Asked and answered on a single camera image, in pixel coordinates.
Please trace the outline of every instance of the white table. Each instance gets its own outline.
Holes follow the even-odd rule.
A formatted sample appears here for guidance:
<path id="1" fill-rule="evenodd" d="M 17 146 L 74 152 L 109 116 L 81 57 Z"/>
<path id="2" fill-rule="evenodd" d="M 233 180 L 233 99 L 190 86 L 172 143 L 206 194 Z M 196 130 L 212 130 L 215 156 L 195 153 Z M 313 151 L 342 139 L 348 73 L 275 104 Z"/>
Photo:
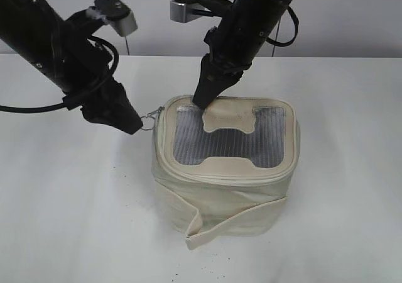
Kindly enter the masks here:
<path id="1" fill-rule="evenodd" d="M 122 57 L 115 78 L 144 114 L 192 93 L 199 62 Z M 0 73 L 1 104 L 61 100 L 19 56 Z M 0 113 L 0 282 L 401 282 L 401 73 L 402 59 L 256 59 L 225 94 L 296 107 L 290 200 L 265 235 L 192 252 L 157 213 L 151 133 L 78 109 Z"/>

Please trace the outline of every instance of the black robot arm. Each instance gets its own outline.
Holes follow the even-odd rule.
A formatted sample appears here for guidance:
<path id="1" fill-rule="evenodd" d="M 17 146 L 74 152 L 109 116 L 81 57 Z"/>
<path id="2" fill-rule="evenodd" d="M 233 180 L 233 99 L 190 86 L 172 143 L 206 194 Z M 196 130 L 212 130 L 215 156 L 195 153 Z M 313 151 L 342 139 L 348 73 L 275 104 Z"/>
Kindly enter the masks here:
<path id="1" fill-rule="evenodd" d="M 201 16 L 218 16 L 218 27 L 205 36 L 209 45 L 201 61 L 200 80 L 193 102 L 205 109 L 222 91 L 236 84 L 243 72 L 250 68 L 253 58 L 265 42 L 277 43 L 268 36 L 283 13 L 288 10 L 295 31 L 298 19 L 290 8 L 292 0 L 173 0 L 170 3 L 171 19 L 187 23 Z"/>
<path id="2" fill-rule="evenodd" d="M 113 126 L 129 134 L 138 131 L 143 125 L 141 118 L 123 86 L 112 76 L 119 54 L 110 43 L 92 36 L 104 25 L 111 25 L 121 36 L 137 28 L 133 13 L 120 0 L 95 0 L 94 6 L 65 21 L 45 0 L 0 0 L 0 39 L 65 94 L 57 105 L 0 106 L 0 111 L 38 113 L 81 106 L 84 118 L 91 123 Z"/>

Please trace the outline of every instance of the white wall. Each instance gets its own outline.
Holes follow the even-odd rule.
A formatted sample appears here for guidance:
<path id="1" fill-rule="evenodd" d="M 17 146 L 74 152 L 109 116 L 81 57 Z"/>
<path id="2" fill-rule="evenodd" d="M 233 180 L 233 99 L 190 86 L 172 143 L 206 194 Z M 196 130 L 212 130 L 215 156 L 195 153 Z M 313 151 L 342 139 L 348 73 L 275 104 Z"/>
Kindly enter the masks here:
<path id="1" fill-rule="evenodd" d="M 49 0 L 64 17 L 86 8 L 93 0 Z M 128 38 L 133 55 L 199 56 L 207 51 L 206 31 L 217 18 L 201 18 L 185 25 L 170 21 L 170 0 L 123 0 L 134 11 L 139 30 Z M 402 57 L 401 0 L 295 0 L 293 8 L 300 19 L 295 44 L 277 48 L 283 57 Z M 124 39 L 110 27 L 103 36 L 126 53 Z M 285 15 L 279 39 L 292 37 L 293 26 Z M 0 52 L 9 52 L 0 45 Z M 265 45 L 260 55 L 270 56 Z"/>

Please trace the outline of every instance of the bag strap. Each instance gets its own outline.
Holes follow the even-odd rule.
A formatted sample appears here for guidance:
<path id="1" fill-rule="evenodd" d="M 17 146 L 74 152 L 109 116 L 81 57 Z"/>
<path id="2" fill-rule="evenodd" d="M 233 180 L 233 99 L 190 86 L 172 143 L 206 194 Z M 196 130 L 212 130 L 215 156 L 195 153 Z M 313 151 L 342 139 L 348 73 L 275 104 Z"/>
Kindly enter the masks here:
<path id="1" fill-rule="evenodd" d="M 200 233 L 204 222 L 198 208 L 159 183 L 156 191 L 159 198 L 166 203 L 165 212 L 171 214 L 168 217 L 171 219 L 172 226 L 178 231 L 185 231 L 185 241 L 189 250 L 211 242 L 220 235 L 245 235 L 244 232 L 250 235 L 250 227 L 253 227 L 254 235 L 264 233 L 274 224 L 286 202 L 284 197 L 260 204 Z"/>

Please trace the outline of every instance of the mesh window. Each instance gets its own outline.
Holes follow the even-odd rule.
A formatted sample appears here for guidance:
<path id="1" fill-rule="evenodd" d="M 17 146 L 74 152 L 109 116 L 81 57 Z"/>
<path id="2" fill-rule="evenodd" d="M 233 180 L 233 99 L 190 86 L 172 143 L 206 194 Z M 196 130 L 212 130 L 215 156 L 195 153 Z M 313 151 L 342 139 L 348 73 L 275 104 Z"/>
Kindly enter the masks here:
<path id="1" fill-rule="evenodd" d="M 222 128 L 204 130 L 203 111 L 195 107 L 177 110 L 173 155 L 183 165 L 199 165 L 208 157 L 242 157 L 256 167 L 273 168 L 283 160 L 285 110 L 265 107 L 254 110 L 254 132 Z"/>

